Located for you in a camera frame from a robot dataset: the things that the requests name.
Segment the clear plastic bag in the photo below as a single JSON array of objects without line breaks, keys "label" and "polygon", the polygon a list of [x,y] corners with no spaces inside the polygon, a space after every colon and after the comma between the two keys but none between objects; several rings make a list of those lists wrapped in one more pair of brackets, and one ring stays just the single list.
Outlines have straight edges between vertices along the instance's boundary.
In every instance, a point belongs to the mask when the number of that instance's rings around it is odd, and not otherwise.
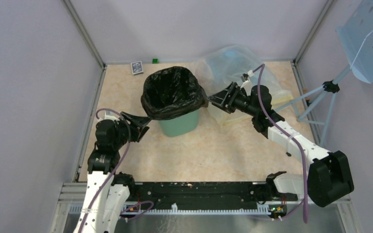
[{"label": "clear plastic bag", "polygon": [[[197,78],[209,97],[222,91],[231,82],[236,82],[241,86],[243,84],[242,74],[247,74],[248,71],[255,70],[260,65],[262,65],[260,57],[248,47],[233,45],[193,61],[187,65],[187,68]],[[269,89],[273,108],[293,99],[292,93],[283,89],[279,80],[267,68],[263,71],[261,84]]]}]

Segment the black trash bag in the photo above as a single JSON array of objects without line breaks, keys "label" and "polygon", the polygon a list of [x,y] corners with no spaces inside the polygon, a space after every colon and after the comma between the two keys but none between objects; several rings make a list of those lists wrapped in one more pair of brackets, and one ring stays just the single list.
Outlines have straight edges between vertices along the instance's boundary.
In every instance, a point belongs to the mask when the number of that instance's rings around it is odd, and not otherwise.
[{"label": "black trash bag", "polygon": [[204,88],[188,68],[181,66],[149,75],[140,101],[153,120],[171,120],[208,106]]}]

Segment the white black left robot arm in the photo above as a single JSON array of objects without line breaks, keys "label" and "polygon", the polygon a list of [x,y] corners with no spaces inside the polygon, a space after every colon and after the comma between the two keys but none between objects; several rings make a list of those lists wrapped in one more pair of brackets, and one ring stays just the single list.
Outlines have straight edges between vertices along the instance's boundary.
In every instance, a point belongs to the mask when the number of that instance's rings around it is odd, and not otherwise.
[{"label": "white black left robot arm", "polygon": [[132,175],[117,170],[148,131],[151,118],[112,109],[95,112],[96,141],[87,161],[87,184],[76,233],[113,233],[128,200],[136,196]]}]

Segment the green plastic trash bin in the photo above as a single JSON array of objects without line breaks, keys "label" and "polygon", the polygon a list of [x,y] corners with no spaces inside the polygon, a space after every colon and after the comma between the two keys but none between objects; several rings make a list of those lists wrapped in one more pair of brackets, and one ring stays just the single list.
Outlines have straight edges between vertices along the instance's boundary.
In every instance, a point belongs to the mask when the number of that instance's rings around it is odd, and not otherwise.
[{"label": "green plastic trash bin", "polygon": [[176,137],[186,134],[196,129],[198,123],[199,110],[176,117],[174,119],[158,121],[163,134],[168,137]]}]

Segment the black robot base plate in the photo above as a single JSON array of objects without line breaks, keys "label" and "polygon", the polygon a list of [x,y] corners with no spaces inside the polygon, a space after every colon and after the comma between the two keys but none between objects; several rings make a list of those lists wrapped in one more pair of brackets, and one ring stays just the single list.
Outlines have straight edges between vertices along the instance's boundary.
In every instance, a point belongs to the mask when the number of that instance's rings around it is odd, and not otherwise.
[{"label": "black robot base plate", "polygon": [[151,201],[153,210],[255,210],[269,201],[297,201],[295,194],[280,194],[266,182],[144,182],[129,186],[127,201]]}]

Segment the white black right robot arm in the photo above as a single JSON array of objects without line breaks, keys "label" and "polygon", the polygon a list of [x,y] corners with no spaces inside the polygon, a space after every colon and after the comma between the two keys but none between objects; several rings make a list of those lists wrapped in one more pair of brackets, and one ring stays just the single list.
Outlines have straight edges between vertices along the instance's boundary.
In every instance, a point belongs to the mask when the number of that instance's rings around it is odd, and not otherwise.
[{"label": "white black right robot arm", "polygon": [[264,85],[253,86],[251,93],[232,82],[227,88],[208,97],[215,107],[234,113],[236,110],[252,117],[255,130],[268,140],[282,146],[288,155],[303,167],[301,175],[277,172],[267,177],[265,193],[271,200],[284,194],[310,198],[325,207],[352,193],[355,189],[347,156],[340,150],[331,152],[313,143],[294,130],[272,109],[272,96]]}]

